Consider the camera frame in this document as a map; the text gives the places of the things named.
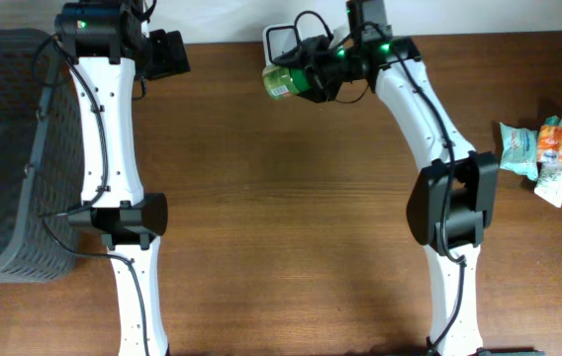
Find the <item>green round item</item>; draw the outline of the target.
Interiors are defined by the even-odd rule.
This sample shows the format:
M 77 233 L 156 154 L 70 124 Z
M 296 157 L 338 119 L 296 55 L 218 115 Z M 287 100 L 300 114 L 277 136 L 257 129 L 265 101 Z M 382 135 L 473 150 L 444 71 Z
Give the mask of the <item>green round item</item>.
M 267 94 L 274 100 L 298 96 L 312 89 L 302 69 L 269 65 L 262 71 L 262 80 Z

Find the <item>teal wet wipes pack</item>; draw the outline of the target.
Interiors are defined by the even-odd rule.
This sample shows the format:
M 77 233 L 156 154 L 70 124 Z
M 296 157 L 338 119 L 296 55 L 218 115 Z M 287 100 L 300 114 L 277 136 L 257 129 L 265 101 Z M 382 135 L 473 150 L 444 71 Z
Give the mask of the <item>teal wet wipes pack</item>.
M 536 181 L 537 131 L 513 128 L 500 123 L 500 132 L 503 144 L 500 168 Z

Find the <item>small teal tissue pack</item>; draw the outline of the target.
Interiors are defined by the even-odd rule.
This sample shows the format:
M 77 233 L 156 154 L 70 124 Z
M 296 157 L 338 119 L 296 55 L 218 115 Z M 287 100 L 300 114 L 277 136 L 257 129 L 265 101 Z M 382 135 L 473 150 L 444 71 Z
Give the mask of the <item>small teal tissue pack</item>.
M 545 126 L 556 127 L 560 123 L 560 118 L 558 116 L 551 116 L 547 118 L 544 122 Z

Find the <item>orange tissue pack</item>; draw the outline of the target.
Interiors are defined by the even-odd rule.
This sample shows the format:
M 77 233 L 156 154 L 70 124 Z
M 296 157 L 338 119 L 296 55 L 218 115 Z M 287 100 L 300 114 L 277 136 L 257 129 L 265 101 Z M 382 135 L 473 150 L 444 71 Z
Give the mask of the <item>orange tissue pack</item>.
M 551 164 L 562 162 L 562 127 L 544 125 L 540 128 L 537 161 Z

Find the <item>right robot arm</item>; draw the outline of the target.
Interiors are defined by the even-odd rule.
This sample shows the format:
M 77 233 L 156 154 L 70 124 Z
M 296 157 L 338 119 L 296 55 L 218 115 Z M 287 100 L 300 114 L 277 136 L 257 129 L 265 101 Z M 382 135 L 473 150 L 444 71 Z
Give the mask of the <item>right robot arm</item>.
M 334 102 L 341 86 L 363 80 L 386 106 L 413 155 L 418 178 L 406 206 L 423 248 L 431 291 L 428 355 L 485 355 L 477 319 L 476 269 L 491 224 L 499 163 L 452 123 L 410 37 L 396 37 L 381 1 L 349 1 L 349 31 L 325 27 L 305 38 L 299 24 L 263 33 L 268 95 Z

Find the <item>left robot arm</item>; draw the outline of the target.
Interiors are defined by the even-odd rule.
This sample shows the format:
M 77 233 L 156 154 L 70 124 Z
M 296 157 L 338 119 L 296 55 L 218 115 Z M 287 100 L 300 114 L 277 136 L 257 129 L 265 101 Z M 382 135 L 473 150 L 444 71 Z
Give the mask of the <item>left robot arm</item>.
M 158 283 L 168 223 L 162 193 L 148 193 L 136 162 L 134 85 L 189 71 L 179 32 L 150 30 L 153 5 L 76 1 L 56 16 L 53 45 L 72 76 L 84 154 L 80 203 L 70 225 L 100 237 L 117 288 L 122 355 L 169 354 Z

